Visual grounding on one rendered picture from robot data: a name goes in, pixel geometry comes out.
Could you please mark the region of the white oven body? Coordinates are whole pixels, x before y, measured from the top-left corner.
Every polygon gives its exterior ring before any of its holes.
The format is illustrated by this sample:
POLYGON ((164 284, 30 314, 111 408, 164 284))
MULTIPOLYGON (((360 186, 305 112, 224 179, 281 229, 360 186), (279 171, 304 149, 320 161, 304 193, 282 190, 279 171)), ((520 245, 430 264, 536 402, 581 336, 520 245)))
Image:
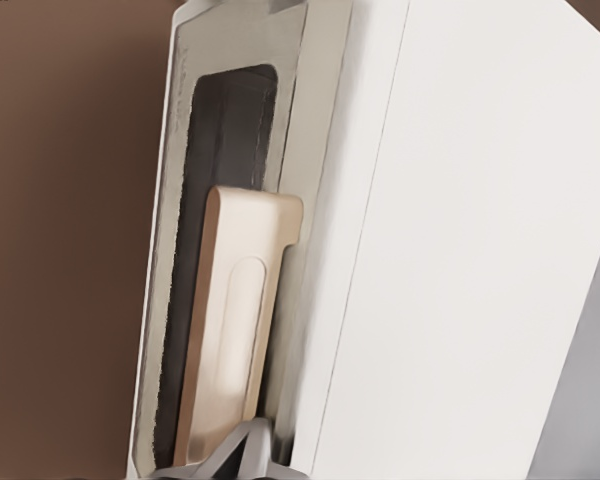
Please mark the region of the white oven body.
POLYGON ((600 480, 600 32, 568 0, 357 0, 293 468, 600 480))

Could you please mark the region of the pale beige door handle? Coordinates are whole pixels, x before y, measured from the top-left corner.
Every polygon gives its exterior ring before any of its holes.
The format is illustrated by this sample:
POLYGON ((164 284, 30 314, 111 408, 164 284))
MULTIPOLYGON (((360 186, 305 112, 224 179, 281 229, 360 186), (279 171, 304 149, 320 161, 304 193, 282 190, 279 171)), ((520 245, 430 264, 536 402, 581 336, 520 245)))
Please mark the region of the pale beige door handle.
POLYGON ((203 462, 255 417, 284 251, 298 242, 302 219, 296 196, 211 188, 174 465, 203 462))

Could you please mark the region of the oven door with dark window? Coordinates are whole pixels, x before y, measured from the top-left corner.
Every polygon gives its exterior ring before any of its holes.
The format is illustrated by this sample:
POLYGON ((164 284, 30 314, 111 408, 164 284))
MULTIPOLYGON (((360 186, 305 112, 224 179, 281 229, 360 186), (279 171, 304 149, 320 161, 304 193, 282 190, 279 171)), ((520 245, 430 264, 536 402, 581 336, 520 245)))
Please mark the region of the oven door with dark window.
POLYGON ((309 246, 351 13, 352 0, 186 0, 173 16, 130 443, 141 480, 176 466, 214 186, 303 203, 299 240, 282 260, 256 415, 243 421, 269 423, 272 461, 291 440, 297 371, 290 357, 308 319, 309 246))

